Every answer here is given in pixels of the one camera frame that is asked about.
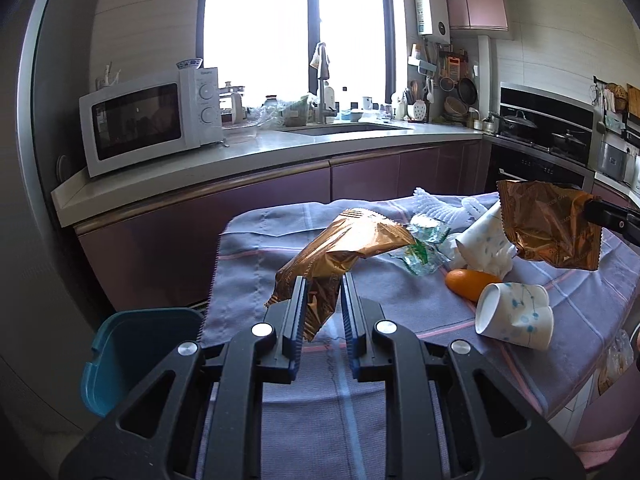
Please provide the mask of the clear green plastic wrapper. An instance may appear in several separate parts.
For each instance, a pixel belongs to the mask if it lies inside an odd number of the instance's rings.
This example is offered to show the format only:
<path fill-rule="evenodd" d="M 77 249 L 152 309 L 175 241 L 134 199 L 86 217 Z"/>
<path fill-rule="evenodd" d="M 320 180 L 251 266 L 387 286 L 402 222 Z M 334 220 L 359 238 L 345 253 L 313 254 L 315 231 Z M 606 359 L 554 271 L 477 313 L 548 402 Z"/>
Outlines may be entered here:
<path fill-rule="evenodd" d="M 450 233 L 445 222 L 426 214 L 415 214 L 407 229 L 413 237 L 413 242 L 394 249 L 390 256 L 399 260 L 410 273 L 432 274 L 450 261 L 442 251 Z"/>

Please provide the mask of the black hanging frying pan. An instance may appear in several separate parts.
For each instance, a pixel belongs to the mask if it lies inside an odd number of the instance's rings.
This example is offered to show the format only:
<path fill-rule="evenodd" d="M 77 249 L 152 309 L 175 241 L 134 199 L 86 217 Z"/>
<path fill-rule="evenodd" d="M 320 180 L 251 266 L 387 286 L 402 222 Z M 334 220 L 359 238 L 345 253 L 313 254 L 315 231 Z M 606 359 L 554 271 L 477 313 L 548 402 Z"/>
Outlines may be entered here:
<path fill-rule="evenodd" d="M 478 92 L 474 81 L 468 77 L 461 78 L 457 83 L 459 99 L 467 106 L 473 106 L 478 99 Z"/>

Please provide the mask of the teal plastic trash bin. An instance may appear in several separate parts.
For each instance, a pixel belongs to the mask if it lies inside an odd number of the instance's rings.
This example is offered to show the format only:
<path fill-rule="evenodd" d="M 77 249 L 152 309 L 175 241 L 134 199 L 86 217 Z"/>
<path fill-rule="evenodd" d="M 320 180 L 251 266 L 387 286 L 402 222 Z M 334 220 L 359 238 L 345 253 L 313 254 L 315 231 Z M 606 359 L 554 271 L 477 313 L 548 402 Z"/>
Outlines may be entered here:
<path fill-rule="evenodd" d="M 178 344 L 198 338 L 203 315 L 189 308 L 120 311 L 98 329 L 85 364 L 80 396 L 104 417 Z"/>

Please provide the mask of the purple kitchen counter cabinets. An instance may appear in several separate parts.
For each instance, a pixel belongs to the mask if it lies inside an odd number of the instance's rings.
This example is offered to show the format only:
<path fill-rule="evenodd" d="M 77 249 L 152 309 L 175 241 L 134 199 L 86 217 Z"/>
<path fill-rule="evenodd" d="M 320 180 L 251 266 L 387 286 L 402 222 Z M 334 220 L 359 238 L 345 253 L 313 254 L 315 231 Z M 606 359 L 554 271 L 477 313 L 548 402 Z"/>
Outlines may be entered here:
<path fill-rule="evenodd" d="M 258 130 L 114 174 L 79 171 L 51 194 L 116 310 L 207 297 L 218 240 L 253 209 L 484 190 L 490 147 L 462 127 L 411 125 L 310 136 Z"/>

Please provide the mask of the chrome sink faucet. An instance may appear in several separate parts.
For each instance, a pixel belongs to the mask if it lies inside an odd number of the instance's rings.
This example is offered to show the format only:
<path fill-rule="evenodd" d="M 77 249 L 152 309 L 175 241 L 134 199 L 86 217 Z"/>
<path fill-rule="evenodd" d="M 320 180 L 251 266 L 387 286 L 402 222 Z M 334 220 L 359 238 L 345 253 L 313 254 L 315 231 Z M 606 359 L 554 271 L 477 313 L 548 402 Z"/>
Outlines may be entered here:
<path fill-rule="evenodd" d="M 326 97 L 326 88 L 328 88 L 328 81 L 330 79 L 329 66 L 330 61 L 326 54 L 326 44 L 320 41 L 314 47 L 314 53 L 311 55 L 309 62 L 309 67 L 315 70 L 317 75 L 317 98 L 319 104 L 316 117 L 320 125 L 325 125 L 329 117 L 336 115 L 333 106 L 329 104 L 328 98 Z"/>

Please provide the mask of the gold snack wrapper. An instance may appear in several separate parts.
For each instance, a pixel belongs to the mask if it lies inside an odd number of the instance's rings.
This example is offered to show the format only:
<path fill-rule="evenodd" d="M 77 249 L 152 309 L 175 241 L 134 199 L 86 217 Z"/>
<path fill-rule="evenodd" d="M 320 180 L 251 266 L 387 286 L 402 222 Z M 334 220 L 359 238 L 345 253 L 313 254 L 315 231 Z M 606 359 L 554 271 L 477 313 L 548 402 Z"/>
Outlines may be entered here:
<path fill-rule="evenodd" d="M 520 258 L 557 269 L 597 270 L 602 228 L 587 210 L 600 198 L 542 181 L 501 180 L 497 190 L 504 234 Z"/>
<path fill-rule="evenodd" d="M 308 292 L 303 337 L 311 341 L 335 312 L 342 276 L 358 260 L 413 243 L 407 228 L 394 220 L 370 209 L 346 209 L 277 272 L 267 304 L 290 299 L 296 278 L 304 278 Z"/>

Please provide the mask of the white water heater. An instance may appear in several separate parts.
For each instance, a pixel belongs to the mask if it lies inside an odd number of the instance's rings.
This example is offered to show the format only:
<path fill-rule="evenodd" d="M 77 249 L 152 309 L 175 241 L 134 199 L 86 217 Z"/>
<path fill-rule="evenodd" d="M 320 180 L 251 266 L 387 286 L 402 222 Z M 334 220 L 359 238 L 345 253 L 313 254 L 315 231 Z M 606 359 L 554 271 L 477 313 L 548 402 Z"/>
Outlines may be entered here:
<path fill-rule="evenodd" d="M 414 0 L 418 34 L 435 44 L 450 44 L 447 0 Z"/>

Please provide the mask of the white foam fruit net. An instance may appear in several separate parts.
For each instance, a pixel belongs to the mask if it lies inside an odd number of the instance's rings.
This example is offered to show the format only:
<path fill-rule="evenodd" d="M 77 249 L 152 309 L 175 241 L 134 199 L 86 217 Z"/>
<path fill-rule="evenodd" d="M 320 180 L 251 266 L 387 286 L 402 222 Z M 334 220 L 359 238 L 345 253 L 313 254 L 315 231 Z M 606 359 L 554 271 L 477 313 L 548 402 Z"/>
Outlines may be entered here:
<path fill-rule="evenodd" d="M 421 214 L 448 223 L 466 223 L 479 219 L 487 208 L 474 197 L 463 197 L 459 206 L 445 203 L 423 188 L 413 191 L 414 206 Z"/>

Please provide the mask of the white microwave oven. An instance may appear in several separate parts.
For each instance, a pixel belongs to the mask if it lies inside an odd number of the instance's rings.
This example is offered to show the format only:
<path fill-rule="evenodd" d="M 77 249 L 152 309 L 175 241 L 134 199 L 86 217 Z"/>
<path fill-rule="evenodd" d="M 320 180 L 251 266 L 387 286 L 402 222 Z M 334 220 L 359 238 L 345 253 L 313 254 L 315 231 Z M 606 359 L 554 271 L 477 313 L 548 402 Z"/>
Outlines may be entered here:
<path fill-rule="evenodd" d="M 224 140 L 218 70 L 173 68 L 79 99 L 90 177 Z"/>

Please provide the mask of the purple plaid tablecloth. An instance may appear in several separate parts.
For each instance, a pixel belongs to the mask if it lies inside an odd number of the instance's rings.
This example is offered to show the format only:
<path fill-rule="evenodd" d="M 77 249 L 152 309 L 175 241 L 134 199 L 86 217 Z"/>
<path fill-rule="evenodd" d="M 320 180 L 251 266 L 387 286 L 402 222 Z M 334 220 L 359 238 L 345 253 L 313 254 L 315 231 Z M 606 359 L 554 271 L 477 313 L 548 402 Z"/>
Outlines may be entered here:
<path fill-rule="evenodd" d="M 256 209 L 222 232 L 201 341 L 221 344 L 259 322 L 281 266 L 342 211 L 346 200 Z M 554 314 L 550 347 L 529 350 L 478 336 L 475 308 L 446 287 L 442 272 L 413 275 L 379 255 L 352 268 L 360 296 L 421 339 L 469 341 L 544 417 L 582 388 L 620 331 L 639 292 L 639 258 L 611 232 L 597 271 L 559 270 L 515 259 L 509 280 L 543 287 Z M 384 387 L 352 378 L 343 321 L 331 316 L 304 345 L 291 385 L 262 398 L 262 476 L 266 479 L 379 479 L 385 469 Z"/>

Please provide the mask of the pink wall cabinet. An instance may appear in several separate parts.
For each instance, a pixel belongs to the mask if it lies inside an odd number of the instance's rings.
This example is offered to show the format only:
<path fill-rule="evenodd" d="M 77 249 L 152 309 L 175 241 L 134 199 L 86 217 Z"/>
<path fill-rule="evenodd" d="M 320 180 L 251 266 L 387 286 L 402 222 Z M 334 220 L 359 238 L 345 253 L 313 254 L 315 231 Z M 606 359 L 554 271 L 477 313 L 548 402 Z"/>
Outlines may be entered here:
<path fill-rule="evenodd" d="M 454 34 L 489 35 L 510 29 L 506 0 L 447 0 L 447 3 Z"/>

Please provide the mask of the grey refrigerator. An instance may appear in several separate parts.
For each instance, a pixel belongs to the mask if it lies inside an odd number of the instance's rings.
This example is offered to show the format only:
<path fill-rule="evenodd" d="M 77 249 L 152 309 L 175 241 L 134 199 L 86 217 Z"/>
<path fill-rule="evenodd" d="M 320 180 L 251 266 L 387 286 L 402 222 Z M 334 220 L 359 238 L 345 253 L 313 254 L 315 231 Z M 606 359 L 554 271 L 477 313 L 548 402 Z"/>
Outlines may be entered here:
<path fill-rule="evenodd" d="M 86 166 L 98 0 L 1 0 L 1 405 L 43 462 L 96 422 L 79 383 L 112 306 L 53 191 Z"/>

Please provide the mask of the black built-in oven stove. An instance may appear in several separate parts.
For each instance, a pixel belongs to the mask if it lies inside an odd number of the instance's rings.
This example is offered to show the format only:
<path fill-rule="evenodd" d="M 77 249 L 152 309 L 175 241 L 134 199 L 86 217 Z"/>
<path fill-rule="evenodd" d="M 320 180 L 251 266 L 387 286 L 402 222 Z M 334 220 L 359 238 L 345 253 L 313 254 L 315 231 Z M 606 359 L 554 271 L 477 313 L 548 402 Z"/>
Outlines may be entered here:
<path fill-rule="evenodd" d="M 503 82 L 498 108 L 490 115 L 496 131 L 490 143 L 487 192 L 500 180 L 544 181 L 589 192 L 594 170 L 589 157 L 591 105 L 521 84 Z"/>

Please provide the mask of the orange peel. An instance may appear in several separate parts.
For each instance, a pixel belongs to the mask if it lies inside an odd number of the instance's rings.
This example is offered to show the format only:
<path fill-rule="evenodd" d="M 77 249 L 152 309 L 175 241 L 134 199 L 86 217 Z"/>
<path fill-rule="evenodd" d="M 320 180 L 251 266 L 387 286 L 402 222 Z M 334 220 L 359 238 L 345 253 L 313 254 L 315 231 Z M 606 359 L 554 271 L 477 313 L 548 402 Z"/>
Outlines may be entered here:
<path fill-rule="evenodd" d="M 449 290 L 474 304 L 488 285 L 500 282 L 501 278 L 494 274 L 470 269 L 454 269 L 445 276 L 445 284 Z"/>

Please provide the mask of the crushed paper cup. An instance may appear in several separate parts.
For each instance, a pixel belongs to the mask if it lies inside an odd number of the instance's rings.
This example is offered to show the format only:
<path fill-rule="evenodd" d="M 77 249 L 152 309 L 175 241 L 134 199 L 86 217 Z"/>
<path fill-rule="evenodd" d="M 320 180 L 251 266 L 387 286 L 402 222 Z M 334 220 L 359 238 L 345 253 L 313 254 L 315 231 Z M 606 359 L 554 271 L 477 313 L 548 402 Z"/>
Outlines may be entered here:
<path fill-rule="evenodd" d="M 547 351 L 554 331 L 548 292 L 540 285 L 487 285 L 477 301 L 475 331 L 508 344 Z"/>
<path fill-rule="evenodd" d="M 468 269 L 505 278 L 513 268 L 516 248 L 504 234 L 500 202 L 458 235 L 456 245 Z"/>

